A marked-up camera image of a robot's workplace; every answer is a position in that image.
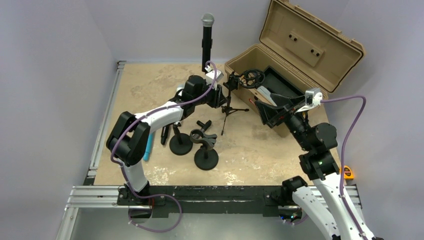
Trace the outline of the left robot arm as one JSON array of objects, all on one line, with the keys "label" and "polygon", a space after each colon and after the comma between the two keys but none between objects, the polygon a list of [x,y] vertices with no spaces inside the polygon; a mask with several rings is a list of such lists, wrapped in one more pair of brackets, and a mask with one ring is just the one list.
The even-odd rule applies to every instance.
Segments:
[{"label": "left robot arm", "polygon": [[191,75],[183,87],[165,104],[150,111],[132,114],[125,111],[118,117],[107,141],[110,160],[118,164],[125,186],[130,189],[129,197],[138,205],[146,203],[150,197],[147,180],[141,160],[145,154],[149,135],[165,126],[188,118],[196,106],[208,105],[218,108],[225,99],[219,81],[222,74],[215,77]]}]

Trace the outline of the small black microphone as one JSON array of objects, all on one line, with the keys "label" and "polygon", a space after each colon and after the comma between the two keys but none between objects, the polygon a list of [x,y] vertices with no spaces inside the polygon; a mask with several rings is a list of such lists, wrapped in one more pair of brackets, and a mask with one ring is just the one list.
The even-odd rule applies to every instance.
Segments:
[{"label": "small black microphone", "polygon": [[169,137],[169,131],[170,131],[170,125],[164,126],[161,130],[160,143],[162,146],[166,145],[167,139]]}]

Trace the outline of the blue microphone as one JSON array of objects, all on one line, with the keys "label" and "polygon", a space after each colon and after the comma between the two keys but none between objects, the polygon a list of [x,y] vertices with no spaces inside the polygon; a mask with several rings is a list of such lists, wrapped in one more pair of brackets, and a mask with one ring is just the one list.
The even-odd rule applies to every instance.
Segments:
[{"label": "blue microphone", "polygon": [[145,152],[143,155],[143,160],[145,162],[149,161],[150,159],[150,155],[152,153],[153,150],[153,145],[154,145],[154,139],[155,139],[155,132],[150,133],[147,139],[147,143],[146,143],[146,148],[145,148]]}]

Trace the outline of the clip stand round base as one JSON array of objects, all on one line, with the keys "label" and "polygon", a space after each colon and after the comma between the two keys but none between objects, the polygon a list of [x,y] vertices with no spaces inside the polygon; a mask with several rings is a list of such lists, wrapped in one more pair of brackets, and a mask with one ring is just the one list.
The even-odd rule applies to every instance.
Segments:
[{"label": "clip stand round base", "polygon": [[214,149],[218,136],[216,134],[206,134],[200,129],[193,129],[189,136],[192,143],[201,144],[194,155],[195,165],[204,171],[215,168],[219,162],[218,153]]}]

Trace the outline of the tripod stand with shock mount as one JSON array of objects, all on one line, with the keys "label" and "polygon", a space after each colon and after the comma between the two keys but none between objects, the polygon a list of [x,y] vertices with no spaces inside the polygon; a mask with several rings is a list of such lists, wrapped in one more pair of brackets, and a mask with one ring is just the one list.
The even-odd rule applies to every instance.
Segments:
[{"label": "tripod stand with shock mount", "polygon": [[235,112],[248,112],[248,108],[234,108],[231,107],[232,101],[232,91],[238,90],[239,87],[244,89],[255,89],[260,87],[265,80],[265,73],[259,69],[251,68],[245,70],[241,74],[236,74],[233,71],[227,79],[227,82],[224,82],[223,85],[228,89],[228,95],[225,97],[226,104],[221,106],[221,112],[225,114],[222,130],[220,135],[224,135],[224,129],[226,125],[227,117]]}]

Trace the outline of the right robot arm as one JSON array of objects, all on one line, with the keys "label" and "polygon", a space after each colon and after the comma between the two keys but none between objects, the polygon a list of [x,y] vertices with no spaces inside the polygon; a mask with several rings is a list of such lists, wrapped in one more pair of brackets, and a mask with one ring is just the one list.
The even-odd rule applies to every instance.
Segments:
[{"label": "right robot arm", "polygon": [[306,113],[327,100],[318,91],[300,97],[271,95],[275,105],[254,102],[261,121],[273,128],[284,123],[304,154],[299,156],[302,171],[314,183],[321,203],[304,179],[296,176],[282,182],[279,200],[298,205],[328,240],[377,240],[367,227],[344,185],[344,160],[338,165],[331,149],[337,147],[336,128],[323,122],[310,126]]}]

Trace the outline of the tall black silver microphone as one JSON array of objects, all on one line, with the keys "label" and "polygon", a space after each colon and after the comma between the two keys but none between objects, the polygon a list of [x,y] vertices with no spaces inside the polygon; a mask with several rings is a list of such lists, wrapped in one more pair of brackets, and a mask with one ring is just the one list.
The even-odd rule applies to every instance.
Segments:
[{"label": "tall black silver microphone", "polygon": [[205,13],[202,18],[202,71],[206,73],[207,61],[211,59],[211,50],[212,50],[212,26],[214,24],[215,18],[211,13]]}]

